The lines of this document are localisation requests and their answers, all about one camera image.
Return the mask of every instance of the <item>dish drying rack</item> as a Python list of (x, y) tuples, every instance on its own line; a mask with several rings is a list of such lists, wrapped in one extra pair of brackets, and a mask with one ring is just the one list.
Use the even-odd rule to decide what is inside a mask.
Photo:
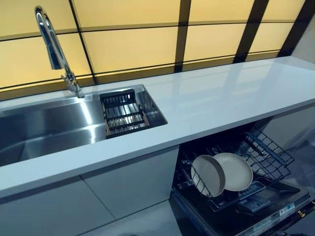
[[(175, 183), (178, 188), (185, 189), (193, 187), (202, 198), (208, 203), (213, 211), (222, 210), (230, 205), (241, 202), (242, 200), (262, 191), (266, 187), (282, 180), (290, 174), (288, 165), (294, 158), (286, 153), (275, 142), (269, 139), (263, 132), (255, 127), (251, 132), (243, 132), (240, 138), (232, 141), (206, 141), (202, 144), (186, 143), (180, 148), (179, 160), (175, 171)], [(217, 197), (212, 197), (211, 192), (206, 187), (200, 175), (192, 165), (194, 159), (202, 154), (214, 156), (222, 152), (231, 152), (244, 158), (252, 168), (253, 182), (251, 185), (240, 192), (224, 190)], [(198, 183), (193, 182), (195, 175), (198, 176)], [(201, 185), (201, 191), (195, 186)], [(206, 189), (207, 196), (201, 194)]]
[(137, 103), (133, 89), (100, 95), (106, 138), (147, 129), (150, 123)]

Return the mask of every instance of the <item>kitchen sink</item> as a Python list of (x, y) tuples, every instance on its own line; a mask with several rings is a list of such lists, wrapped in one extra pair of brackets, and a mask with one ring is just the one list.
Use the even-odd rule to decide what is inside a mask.
[(143, 85), (0, 111), (0, 166), (164, 124)]

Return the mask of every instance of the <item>white cabinet door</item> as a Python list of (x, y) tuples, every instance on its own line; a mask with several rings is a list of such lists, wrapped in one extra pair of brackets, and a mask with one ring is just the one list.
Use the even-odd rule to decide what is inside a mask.
[(113, 220), (80, 177), (0, 199), (2, 236), (74, 236)]
[(178, 146), (82, 175), (116, 219), (169, 199)]

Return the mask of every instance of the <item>beige plate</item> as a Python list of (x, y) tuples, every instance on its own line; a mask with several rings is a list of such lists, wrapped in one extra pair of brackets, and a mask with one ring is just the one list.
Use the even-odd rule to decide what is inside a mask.
[(213, 157), (222, 166), (225, 174), (225, 189), (241, 191), (252, 183), (252, 169), (240, 156), (233, 153), (220, 153)]
[(190, 173), (195, 186), (203, 195), (209, 196), (210, 191), (211, 196), (216, 197), (223, 192), (225, 186), (224, 171), (219, 162), (213, 157), (208, 155), (197, 157), (192, 163)]

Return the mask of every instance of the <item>dishwasher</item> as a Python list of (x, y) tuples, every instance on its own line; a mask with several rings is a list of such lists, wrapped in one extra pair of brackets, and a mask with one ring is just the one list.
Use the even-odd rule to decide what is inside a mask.
[[(282, 224), (301, 217), (303, 207), (314, 209), (306, 188), (283, 181), (290, 175), (294, 157), (256, 125), (243, 125), (180, 145), (172, 197), (203, 235), (272, 235)], [(212, 197), (207, 189), (209, 195), (205, 196), (190, 175), (192, 163), (200, 155), (221, 152), (245, 159), (252, 168), (253, 181), (243, 191), (224, 190)]]

